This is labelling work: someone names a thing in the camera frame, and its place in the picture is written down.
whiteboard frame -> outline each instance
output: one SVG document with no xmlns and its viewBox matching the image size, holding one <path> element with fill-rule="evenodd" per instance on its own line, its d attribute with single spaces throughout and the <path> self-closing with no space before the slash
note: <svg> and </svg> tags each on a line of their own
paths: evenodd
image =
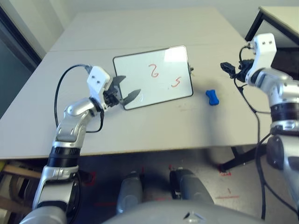
<svg viewBox="0 0 299 224">
<path fill-rule="evenodd" d="M 135 108 L 130 108 L 130 109 L 126 109 L 125 108 L 125 105 L 123 106 L 123 108 L 128 111 L 128 110 L 133 110 L 133 109 L 138 109 L 138 108 L 141 108 L 141 107 L 145 107 L 145 106 L 151 106 L 151 105 L 154 105 L 154 104 L 160 104 L 160 103 L 164 103 L 164 102 L 167 102 L 167 101 L 173 101 L 173 100 L 177 100 L 177 99 L 182 99 L 182 98 L 186 98 L 186 97 L 191 97 L 193 96 L 193 85 L 192 85 L 192 80 L 191 80 L 191 67 L 189 65 L 189 60 L 188 60 L 188 52 L 187 52 L 187 47 L 185 45 L 178 45 L 178 46 L 174 46 L 174 47 L 168 47 L 168 48 L 162 48 L 162 49 L 156 49 L 156 50 L 149 50 L 149 51 L 144 51 L 144 52 L 139 52 L 139 53 L 133 53 L 133 54 L 127 54 L 127 55 L 121 55 L 121 56 L 115 56 L 112 61 L 113 61 L 113 67 L 114 67 L 114 71 L 115 71 L 115 75 L 117 76 L 117 72 L 116 72 L 116 68 L 115 68 L 115 64 L 114 64 L 114 59 L 118 58 L 118 57 L 125 57 L 125 56 L 132 56 L 132 55 L 141 55 L 141 54 L 144 54 L 144 53 L 150 53 L 150 52 L 155 52 L 155 51 L 162 51 L 162 50 L 168 50 L 168 49 L 171 49 L 171 48 L 177 48 L 177 47 L 184 47 L 185 48 L 185 51 L 186 51 L 186 58 L 187 58 L 187 69 L 189 71 L 189 77 L 190 77 L 190 84 L 191 84 L 191 90 L 192 90 L 192 93 L 190 96 L 185 96 L 185 97 L 180 97 L 180 98 L 175 98 L 175 99 L 169 99 L 169 100 L 165 100 L 165 101 L 161 101 L 161 102 L 158 102 L 158 103 L 153 103 L 153 104 L 148 104 L 148 105 L 144 105 L 144 106 L 139 106 L 139 107 L 135 107 Z M 120 95 L 121 95 L 121 98 L 122 97 L 122 93 L 121 93 L 121 88 L 120 86 L 118 85 L 118 89 L 120 91 Z"/>
</svg>

whiteboard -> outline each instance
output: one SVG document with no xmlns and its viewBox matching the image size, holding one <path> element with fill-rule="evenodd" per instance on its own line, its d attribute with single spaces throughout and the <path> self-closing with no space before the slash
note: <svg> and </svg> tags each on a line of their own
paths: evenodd
<svg viewBox="0 0 299 224">
<path fill-rule="evenodd" d="M 122 98 L 141 89 L 126 110 L 193 94 L 185 46 L 117 56 L 113 64 L 117 76 L 126 76 L 120 83 Z"/>
</svg>

table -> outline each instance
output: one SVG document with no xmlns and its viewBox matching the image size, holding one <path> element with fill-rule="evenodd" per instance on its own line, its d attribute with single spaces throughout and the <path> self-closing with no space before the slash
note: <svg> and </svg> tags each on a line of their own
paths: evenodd
<svg viewBox="0 0 299 224">
<path fill-rule="evenodd" d="M 245 40 L 251 41 L 265 20 L 299 45 L 299 7 L 259 7 Z"/>
<path fill-rule="evenodd" d="M 182 15 L 180 19 L 174 16 L 178 14 Z M 134 27 L 141 29 L 140 23 L 150 20 L 161 32 L 160 42 L 158 36 L 147 38 L 143 33 L 149 27 L 132 33 L 135 28 L 131 27 L 131 17 L 136 15 L 144 16 L 134 22 Z M 146 15 L 156 16 L 148 19 Z M 121 35 L 115 36 L 114 26 L 118 22 Z M 136 46 L 130 36 L 134 36 Z M 190 65 L 194 67 L 194 95 L 129 111 L 121 106 L 110 108 L 105 113 L 102 131 L 86 134 L 81 155 L 255 144 L 255 117 L 229 75 L 220 68 L 224 61 L 237 65 L 239 49 L 245 42 L 214 8 L 85 13 L 79 14 L 62 34 L 0 120 L 0 159 L 49 155 L 56 130 L 54 93 L 68 67 L 88 63 L 102 66 L 114 75 L 114 56 L 179 44 L 186 45 Z M 243 58 L 247 57 L 253 57 L 250 51 L 244 51 Z M 58 96 L 58 120 L 68 104 L 89 95 L 86 79 L 86 72 L 80 68 L 65 77 Z M 209 105 L 205 95 L 208 89 L 216 89 L 219 105 Z M 258 89 L 249 87 L 245 95 L 255 108 L 269 110 L 266 95 Z M 262 115 L 261 123 L 261 134 L 265 135 L 270 116 Z M 98 118 L 88 129 L 97 125 Z"/>
</svg>

black table leg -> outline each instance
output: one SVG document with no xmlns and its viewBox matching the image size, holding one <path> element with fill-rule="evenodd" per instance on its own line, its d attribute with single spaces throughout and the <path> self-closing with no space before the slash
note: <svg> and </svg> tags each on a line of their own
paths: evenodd
<svg viewBox="0 0 299 224">
<path fill-rule="evenodd" d="M 221 172 L 226 172 L 231 168 L 237 167 L 239 165 L 244 165 L 245 163 L 255 159 L 256 148 L 253 148 L 245 153 L 242 153 L 241 150 L 237 149 L 236 147 L 231 147 L 231 148 L 235 158 L 226 163 L 221 164 L 219 166 L 219 170 Z M 266 144 L 261 145 L 259 150 L 260 150 L 260 155 L 265 155 Z"/>
<path fill-rule="evenodd" d="M 263 22 L 263 13 L 259 11 L 259 13 L 256 16 L 256 19 L 254 20 L 253 24 L 250 27 L 250 30 L 248 31 L 245 37 L 246 41 L 251 41 L 253 39 L 254 35 L 256 34 L 257 30 L 261 26 L 262 22 Z"/>
</svg>

handwritten number 2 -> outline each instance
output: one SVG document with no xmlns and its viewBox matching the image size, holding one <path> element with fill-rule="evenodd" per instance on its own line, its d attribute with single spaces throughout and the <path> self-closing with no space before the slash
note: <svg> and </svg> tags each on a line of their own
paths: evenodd
<svg viewBox="0 0 299 224">
<path fill-rule="evenodd" d="M 178 86 L 178 84 L 180 84 L 180 81 L 179 81 L 179 79 L 180 79 L 181 77 L 178 77 L 177 79 L 176 79 L 176 81 L 177 81 L 177 84 L 175 84 L 175 85 L 171 85 L 171 87 L 177 87 Z"/>
<path fill-rule="evenodd" d="M 159 73 L 154 73 L 154 71 L 155 71 L 155 69 L 157 68 L 157 66 L 155 65 L 155 64 L 150 64 L 149 65 L 149 67 L 150 66 L 154 66 L 154 69 L 153 69 L 153 71 L 151 72 L 151 76 L 153 77 L 153 78 L 156 78 L 158 75 L 159 75 Z"/>
</svg>

